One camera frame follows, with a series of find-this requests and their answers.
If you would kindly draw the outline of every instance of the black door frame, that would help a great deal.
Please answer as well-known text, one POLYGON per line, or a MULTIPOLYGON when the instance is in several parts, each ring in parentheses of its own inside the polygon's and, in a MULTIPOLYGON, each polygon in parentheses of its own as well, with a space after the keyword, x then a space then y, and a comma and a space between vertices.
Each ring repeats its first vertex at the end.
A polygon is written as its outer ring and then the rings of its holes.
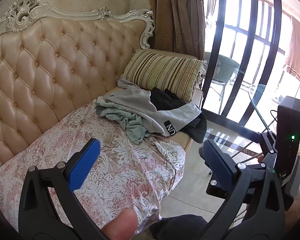
MULTIPOLYGON (((234 82, 231 94, 228 98, 228 101, 225 105, 225 108, 223 109, 221 115, 215 114, 209 110, 203 109, 203 105, 205 102, 205 99, 207 97, 210 84, 212 81, 212 77, 215 71, 215 67, 218 60, 218 55, 220 51, 220 45, 221 45, 221 39, 223 34, 223 28, 224 28, 224 22, 225 22, 225 13, 226 13, 226 0, 219 0, 219 10, 218 10, 218 20, 216 23, 216 34, 213 40, 213 46, 210 56, 210 61, 208 64, 206 77, 203 83, 202 91, 203 91, 203 102, 202 102, 202 111, 205 114, 206 118, 209 121, 212 121, 214 123, 217 123, 221 126, 224 126, 226 128, 229 128, 235 132, 239 132, 240 126, 244 126, 250 116, 252 115, 254 108, 252 104, 250 103, 242 116, 239 123, 234 122, 230 119, 227 119, 226 116, 229 113, 234 99, 238 94, 238 91, 240 89, 240 86, 242 84, 245 72, 247 70, 247 66, 250 60, 251 52, 252 52, 252 46, 255 39, 255 33, 256 33, 256 27, 257 27, 257 17, 258 17, 258 0, 251 0, 251 13, 250 13, 250 24, 249 24, 249 30, 248 30, 248 36, 247 36, 247 42, 246 47, 244 49, 242 61, 240 64, 239 72, 237 75, 237 78, 234 82)), ((278 47, 279 47, 279 38, 280 38, 280 31, 281 31, 281 17, 282 17, 282 3, 281 0, 274 0, 274 24, 273 24, 273 31, 272 31, 272 39, 270 42, 270 48, 269 48, 269 54, 268 58, 266 60, 265 68, 263 70, 263 73, 261 75, 259 84, 266 85, 273 65, 274 60, 277 55, 278 47)), ((255 102, 259 102, 260 98, 253 98, 255 102)))

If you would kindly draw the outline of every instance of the brown curtain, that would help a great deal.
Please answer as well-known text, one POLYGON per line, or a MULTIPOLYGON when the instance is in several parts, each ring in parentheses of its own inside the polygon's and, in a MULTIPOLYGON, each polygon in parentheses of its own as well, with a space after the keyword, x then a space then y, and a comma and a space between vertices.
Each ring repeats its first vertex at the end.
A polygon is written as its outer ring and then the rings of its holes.
POLYGON ((300 22, 291 17, 292 35, 289 51, 286 56, 286 70, 300 81, 300 22))
POLYGON ((203 0, 150 0, 155 49, 204 59, 203 0))

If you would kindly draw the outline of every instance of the black pants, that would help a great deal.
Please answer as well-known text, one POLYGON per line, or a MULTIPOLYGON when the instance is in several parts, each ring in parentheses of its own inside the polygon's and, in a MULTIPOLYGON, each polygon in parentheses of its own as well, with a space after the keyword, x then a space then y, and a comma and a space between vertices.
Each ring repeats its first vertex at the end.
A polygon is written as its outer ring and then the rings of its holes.
POLYGON ((200 216, 182 215, 162 218, 150 226, 152 237, 157 240, 191 240, 208 224, 200 216))

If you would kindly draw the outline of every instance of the ornate carved trim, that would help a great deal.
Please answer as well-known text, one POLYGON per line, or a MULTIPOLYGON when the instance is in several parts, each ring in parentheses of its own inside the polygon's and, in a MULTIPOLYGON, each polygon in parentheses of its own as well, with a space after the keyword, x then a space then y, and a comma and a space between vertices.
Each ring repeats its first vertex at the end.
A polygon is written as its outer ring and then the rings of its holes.
POLYGON ((140 47, 150 48, 149 37, 153 36, 154 22, 151 10, 131 10, 124 15, 114 15, 107 7, 102 7, 92 12, 74 13, 59 10, 41 0, 15 1, 0 19, 0 35, 3 33, 21 32, 42 17, 67 18, 72 20, 115 20, 128 22, 140 19, 146 22, 146 27, 140 36, 140 47))

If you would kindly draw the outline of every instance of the black garment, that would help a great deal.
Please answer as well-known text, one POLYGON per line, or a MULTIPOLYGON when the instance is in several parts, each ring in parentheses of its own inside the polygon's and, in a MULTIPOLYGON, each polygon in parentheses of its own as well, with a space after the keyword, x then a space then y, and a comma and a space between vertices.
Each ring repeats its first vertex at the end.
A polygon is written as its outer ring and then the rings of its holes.
POLYGON ((182 215, 162 218, 150 226, 152 237, 157 240, 191 240, 208 224, 200 216, 182 215))
MULTIPOLYGON (((150 101, 158 111, 169 111, 186 104, 168 89, 163 92, 159 88, 151 90, 150 101)), ((201 113, 180 131, 189 135, 195 142, 202 143, 207 131, 207 119, 201 113)))

